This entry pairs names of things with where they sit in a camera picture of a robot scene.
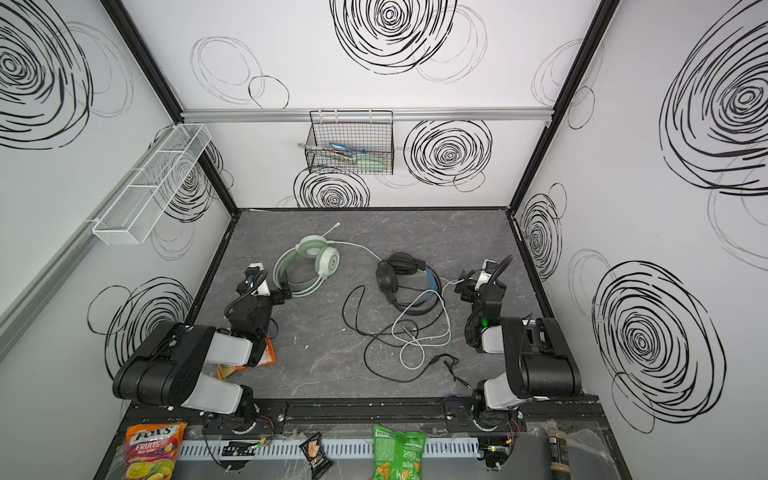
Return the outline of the mint green headphones with cable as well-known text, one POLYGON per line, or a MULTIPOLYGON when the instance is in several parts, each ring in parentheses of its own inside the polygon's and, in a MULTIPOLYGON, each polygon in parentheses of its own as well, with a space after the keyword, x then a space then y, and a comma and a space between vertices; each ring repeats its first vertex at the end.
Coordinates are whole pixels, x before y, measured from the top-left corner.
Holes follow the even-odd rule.
POLYGON ((288 289, 295 298, 314 294, 337 274, 341 266, 341 246, 360 249, 373 257, 376 261, 376 286, 387 303, 398 312, 388 327, 376 333, 361 330, 358 334, 372 342, 396 348, 398 361, 403 368, 413 372, 426 370, 427 351, 449 346, 453 341, 453 326, 444 297, 446 284, 425 261, 405 252, 383 257, 362 244, 332 240, 327 233, 309 234, 278 257, 274 265, 274 283, 288 289), (410 302, 399 301, 399 278, 419 272, 426 275, 428 286, 420 290, 410 302), (436 314, 437 321, 445 322, 445 330, 436 335, 424 336, 422 331, 427 327, 418 324, 416 319, 432 312, 436 314))

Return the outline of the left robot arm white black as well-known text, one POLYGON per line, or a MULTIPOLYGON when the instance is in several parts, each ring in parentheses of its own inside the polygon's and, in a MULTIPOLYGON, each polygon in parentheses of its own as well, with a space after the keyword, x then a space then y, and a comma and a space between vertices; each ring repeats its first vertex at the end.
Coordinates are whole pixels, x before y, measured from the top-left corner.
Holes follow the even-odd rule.
POLYGON ((113 395, 142 405, 182 407, 238 419, 259 410, 250 387, 204 372, 207 365, 255 367, 267 350, 272 310, 292 297, 288 282, 269 286, 261 263, 248 266, 238 296, 224 308, 227 328, 163 321, 118 369, 113 395))

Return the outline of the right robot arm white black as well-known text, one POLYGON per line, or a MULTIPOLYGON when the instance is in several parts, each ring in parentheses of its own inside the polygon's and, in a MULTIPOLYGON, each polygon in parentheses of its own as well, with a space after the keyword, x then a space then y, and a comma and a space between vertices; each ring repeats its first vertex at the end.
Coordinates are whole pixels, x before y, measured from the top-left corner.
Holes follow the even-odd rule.
POLYGON ((554 318, 505 317, 506 286, 496 271, 464 272, 455 288, 472 310, 464 327, 467 345, 501 355, 504 371, 473 389, 471 413, 490 429, 505 411, 526 403, 582 394, 582 382, 570 347, 554 318))

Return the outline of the small dark snack packet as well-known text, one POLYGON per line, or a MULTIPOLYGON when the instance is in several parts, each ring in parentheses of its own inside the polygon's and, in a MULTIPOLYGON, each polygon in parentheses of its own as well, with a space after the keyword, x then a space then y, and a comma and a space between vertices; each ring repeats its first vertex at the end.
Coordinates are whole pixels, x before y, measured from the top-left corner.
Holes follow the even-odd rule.
POLYGON ((299 445, 308 462, 313 480, 320 479, 334 464, 325 452, 321 432, 316 432, 299 445))

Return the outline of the Fox's fruits candy bag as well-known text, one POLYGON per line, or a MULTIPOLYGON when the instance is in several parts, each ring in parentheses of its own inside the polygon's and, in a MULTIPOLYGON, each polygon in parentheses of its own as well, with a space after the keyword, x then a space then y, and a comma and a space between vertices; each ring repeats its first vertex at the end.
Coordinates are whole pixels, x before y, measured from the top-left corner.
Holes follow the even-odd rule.
POLYGON ((129 427, 126 432, 124 478, 169 480, 186 427, 186 422, 129 427))

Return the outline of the green blue items in basket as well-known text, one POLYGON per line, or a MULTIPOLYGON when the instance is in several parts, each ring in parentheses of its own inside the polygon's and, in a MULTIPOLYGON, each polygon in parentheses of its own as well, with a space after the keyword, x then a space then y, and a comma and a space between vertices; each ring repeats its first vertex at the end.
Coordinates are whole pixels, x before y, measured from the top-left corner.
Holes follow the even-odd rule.
POLYGON ((340 143, 320 146, 298 143, 297 147, 308 157, 310 167, 353 169, 358 173, 385 173, 388 170, 388 161, 383 157, 340 143))

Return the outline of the green chips bag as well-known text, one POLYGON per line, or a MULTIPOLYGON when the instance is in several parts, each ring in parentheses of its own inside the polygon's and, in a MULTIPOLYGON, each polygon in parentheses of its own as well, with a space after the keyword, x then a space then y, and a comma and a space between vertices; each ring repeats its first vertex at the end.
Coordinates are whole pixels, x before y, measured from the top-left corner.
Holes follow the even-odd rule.
POLYGON ((381 425, 373 430, 376 480, 421 480, 428 437, 418 432, 396 432, 381 425))

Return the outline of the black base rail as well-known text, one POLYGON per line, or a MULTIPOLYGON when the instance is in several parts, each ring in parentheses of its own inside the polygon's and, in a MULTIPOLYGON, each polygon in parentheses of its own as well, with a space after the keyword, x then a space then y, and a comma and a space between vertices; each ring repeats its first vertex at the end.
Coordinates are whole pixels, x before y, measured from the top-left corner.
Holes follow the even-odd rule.
POLYGON ((552 421, 574 431, 578 428, 610 428, 600 401, 594 396, 525 403, 511 411, 476 414, 469 397, 400 398, 319 398, 258 399, 256 417, 246 421, 236 417, 201 413, 196 410, 130 406, 118 427, 122 435, 129 426, 144 423, 173 423, 202 426, 214 435, 288 434, 301 428, 323 429, 339 425, 419 427, 428 434, 444 433, 502 436, 529 431, 552 421))

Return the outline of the white mesh wall shelf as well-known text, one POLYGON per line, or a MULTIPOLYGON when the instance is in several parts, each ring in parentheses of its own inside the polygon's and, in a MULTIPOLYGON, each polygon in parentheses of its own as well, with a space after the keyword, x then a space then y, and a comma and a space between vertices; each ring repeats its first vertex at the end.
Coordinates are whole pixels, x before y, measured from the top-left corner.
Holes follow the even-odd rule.
POLYGON ((212 186, 199 166, 211 135, 203 124, 177 124, 153 142, 117 195, 92 227, 107 245, 142 244, 164 217, 182 223, 208 210, 212 186))

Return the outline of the aluminium wall rail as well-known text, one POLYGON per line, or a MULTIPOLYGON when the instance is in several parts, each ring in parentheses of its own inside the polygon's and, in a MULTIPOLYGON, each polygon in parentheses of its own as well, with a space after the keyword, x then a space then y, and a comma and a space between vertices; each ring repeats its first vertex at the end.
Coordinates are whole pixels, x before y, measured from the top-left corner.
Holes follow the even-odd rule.
POLYGON ((195 109, 181 117, 196 123, 263 123, 320 121, 549 121, 551 107, 399 107, 386 108, 284 108, 284 109, 195 109))

